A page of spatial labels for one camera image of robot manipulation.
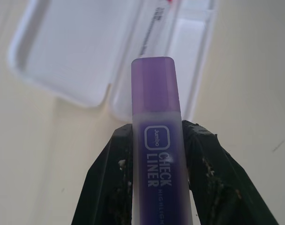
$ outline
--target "purple highlighter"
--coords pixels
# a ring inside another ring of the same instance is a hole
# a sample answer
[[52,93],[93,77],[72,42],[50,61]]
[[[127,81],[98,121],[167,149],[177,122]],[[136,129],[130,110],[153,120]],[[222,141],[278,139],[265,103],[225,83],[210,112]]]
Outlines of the purple highlighter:
[[136,59],[131,73],[134,224],[191,225],[174,61]]

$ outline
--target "jumbo logo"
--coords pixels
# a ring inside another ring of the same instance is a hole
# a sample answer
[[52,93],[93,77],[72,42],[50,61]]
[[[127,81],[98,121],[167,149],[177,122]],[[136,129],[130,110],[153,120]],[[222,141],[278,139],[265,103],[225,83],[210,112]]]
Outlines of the jumbo logo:
[[148,150],[166,150],[170,147],[170,130],[166,126],[148,126],[144,130],[144,143]]

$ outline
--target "plastic container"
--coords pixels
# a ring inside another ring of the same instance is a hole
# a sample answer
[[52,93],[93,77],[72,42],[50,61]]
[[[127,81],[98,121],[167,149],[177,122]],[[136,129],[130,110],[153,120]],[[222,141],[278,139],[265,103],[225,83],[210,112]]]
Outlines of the plastic container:
[[[99,107],[109,95],[111,114],[130,122],[130,65],[155,5],[31,0],[9,48],[9,65],[23,80],[83,107]],[[193,116],[215,9],[213,0],[174,0],[154,47],[154,56],[175,61],[183,119]]]

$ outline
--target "beige table surface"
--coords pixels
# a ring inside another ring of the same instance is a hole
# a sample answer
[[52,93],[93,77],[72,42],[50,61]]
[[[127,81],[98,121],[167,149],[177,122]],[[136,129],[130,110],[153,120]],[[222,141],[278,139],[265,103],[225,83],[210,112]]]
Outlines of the beige table surface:
[[[0,225],[70,224],[86,172],[114,129],[9,71],[27,4],[0,0]],[[285,225],[285,0],[221,0],[192,121],[217,133]]]

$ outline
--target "highlighter cap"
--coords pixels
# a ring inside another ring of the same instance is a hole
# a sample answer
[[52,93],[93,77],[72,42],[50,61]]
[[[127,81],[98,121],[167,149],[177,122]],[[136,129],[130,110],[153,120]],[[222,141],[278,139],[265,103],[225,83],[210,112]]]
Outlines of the highlighter cap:
[[174,60],[136,59],[131,64],[132,114],[180,112]]

